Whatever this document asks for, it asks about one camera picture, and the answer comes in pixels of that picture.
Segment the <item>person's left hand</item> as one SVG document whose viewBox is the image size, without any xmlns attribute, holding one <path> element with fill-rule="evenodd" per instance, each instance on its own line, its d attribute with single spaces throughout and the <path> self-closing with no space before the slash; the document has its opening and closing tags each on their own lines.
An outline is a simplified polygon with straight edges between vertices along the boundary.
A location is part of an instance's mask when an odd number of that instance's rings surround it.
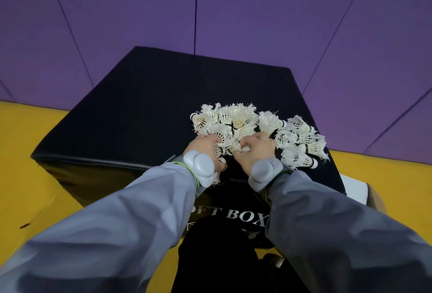
<svg viewBox="0 0 432 293">
<path fill-rule="evenodd" d="M 213 161 L 216 173 L 221 173 L 226 170 L 227 164 L 216 157 L 215 144 L 220 143 L 219 137 L 214 134 L 198 135 L 191 143 L 188 144 L 183 154 L 192 150 L 200 154 L 205 154 Z"/>
</svg>

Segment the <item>person's right hand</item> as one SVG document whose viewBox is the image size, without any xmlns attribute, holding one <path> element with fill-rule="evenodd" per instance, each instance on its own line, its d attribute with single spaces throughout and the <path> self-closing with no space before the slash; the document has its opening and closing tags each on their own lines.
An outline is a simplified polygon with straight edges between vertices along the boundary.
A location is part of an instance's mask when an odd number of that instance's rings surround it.
<svg viewBox="0 0 432 293">
<path fill-rule="evenodd" d="M 276 143 L 271 139 L 271 143 L 258 143 L 250 146 L 251 150 L 248 153 L 233 153 L 234 159 L 241 165 L 247 176 L 250 175 L 251 168 L 256 161 L 275 158 Z"/>
</svg>

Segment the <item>white feather shuttlecock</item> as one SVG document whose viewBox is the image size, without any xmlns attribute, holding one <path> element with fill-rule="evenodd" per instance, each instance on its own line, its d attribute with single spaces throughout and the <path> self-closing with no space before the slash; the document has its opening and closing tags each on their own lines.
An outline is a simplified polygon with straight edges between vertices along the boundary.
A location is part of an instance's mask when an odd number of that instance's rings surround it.
<svg viewBox="0 0 432 293">
<path fill-rule="evenodd" d="M 229 151 L 233 154 L 235 152 L 239 152 L 239 153 L 248 153 L 250 152 L 251 148 L 249 145 L 244 145 L 242 147 L 242 145 L 240 144 L 242 138 L 234 138 L 233 143 L 231 144 L 231 146 L 229 147 Z"/>
<path fill-rule="evenodd" d="M 219 159 L 224 156 L 232 156 L 231 147 L 233 144 L 233 139 L 227 139 L 222 143 L 215 143 L 214 150 L 216 154 L 216 158 Z"/>
</svg>

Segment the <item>person's right forearm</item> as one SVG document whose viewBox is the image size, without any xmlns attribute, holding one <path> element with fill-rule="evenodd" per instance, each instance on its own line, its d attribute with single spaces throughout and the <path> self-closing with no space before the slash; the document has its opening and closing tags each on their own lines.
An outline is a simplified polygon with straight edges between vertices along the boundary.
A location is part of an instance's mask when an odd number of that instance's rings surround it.
<svg viewBox="0 0 432 293">
<path fill-rule="evenodd" d="M 263 195 L 266 236 L 310 293 L 432 293 L 432 245 L 406 225 L 301 171 Z"/>
</svg>

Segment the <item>person's left forearm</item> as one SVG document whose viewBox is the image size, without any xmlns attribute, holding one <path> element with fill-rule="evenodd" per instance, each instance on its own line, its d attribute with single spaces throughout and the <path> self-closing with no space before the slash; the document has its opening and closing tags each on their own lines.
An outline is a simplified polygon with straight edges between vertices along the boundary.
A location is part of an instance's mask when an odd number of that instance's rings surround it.
<svg viewBox="0 0 432 293">
<path fill-rule="evenodd" d="M 146 293 L 204 189 L 165 163 L 27 241 L 0 269 L 0 293 Z"/>
</svg>

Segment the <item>grey wrist tracker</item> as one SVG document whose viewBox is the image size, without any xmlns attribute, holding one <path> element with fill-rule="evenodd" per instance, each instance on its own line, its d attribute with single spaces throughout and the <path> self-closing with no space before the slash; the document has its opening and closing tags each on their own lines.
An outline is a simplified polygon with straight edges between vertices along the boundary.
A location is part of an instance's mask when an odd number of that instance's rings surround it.
<svg viewBox="0 0 432 293">
<path fill-rule="evenodd" d="M 192 150 L 183 155 L 183 164 L 196 178 L 198 188 L 208 188 L 216 179 L 213 161 L 205 154 Z"/>
<path fill-rule="evenodd" d="M 255 192 L 262 192 L 283 170 L 284 165 L 277 158 L 256 161 L 251 168 L 248 183 Z"/>
</svg>

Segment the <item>pile of white shuttlecocks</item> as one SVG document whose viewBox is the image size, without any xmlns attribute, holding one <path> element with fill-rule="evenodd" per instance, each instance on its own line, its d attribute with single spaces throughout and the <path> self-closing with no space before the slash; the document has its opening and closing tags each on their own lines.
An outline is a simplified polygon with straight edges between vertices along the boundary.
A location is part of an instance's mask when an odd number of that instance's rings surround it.
<svg viewBox="0 0 432 293">
<path fill-rule="evenodd" d="M 266 132 L 280 149 L 282 163 L 289 170 L 315 169 L 318 160 L 330 160 L 325 151 L 325 137 L 300 116 L 282 120 L 271 111 L 257 112 L 253 104 L 243 103 L 222 106 L 201 106 L 201 110 L 190 115 L 195 133 L 215 134 L 221 143 L 227 139 L 243 138 L 255 132 Z"/>
</svg>

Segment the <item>black padded soft box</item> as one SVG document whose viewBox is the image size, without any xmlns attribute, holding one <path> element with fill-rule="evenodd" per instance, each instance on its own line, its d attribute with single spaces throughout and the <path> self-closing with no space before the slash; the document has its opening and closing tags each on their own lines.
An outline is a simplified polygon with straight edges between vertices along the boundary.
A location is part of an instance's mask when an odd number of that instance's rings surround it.
<svg viewBox="0 0 432 293">
<path fill-rule="evenodd" d="M 135 47 L 31 158 L 82 206 L 180 155 L 202 104 L 253 104 L 317 128 L 289 68 Z"/>
</svg>

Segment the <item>cardboard box with white flap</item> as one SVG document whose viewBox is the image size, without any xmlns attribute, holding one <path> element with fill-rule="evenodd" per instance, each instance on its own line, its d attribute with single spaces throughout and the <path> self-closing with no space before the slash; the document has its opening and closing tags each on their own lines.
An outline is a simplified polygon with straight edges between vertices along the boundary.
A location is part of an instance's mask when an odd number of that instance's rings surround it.
<svg viewBox="0 0 432 293">
<path fill-rule="evenodd" d="M 349 198 L 383 214 L 388 214 L 384 201 L 371 185 L 342 174 L 340 177 Z"/>
</svg>

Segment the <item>person's shoe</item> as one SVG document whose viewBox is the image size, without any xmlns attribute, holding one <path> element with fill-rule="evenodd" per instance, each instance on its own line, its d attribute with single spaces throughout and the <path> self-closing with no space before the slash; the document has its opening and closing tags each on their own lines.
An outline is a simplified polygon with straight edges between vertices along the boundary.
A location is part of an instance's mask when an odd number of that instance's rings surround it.
<svg viewBox="0 0 432 293">
<path fill-rule="evenodd" d="M 285 261 L 284 257 L 275 253 L 266 253 L 261 259 L 261 262 L 264 264 L 264 266 L 271 269 L 281 268 L 284 261 Z"/>
</svg>

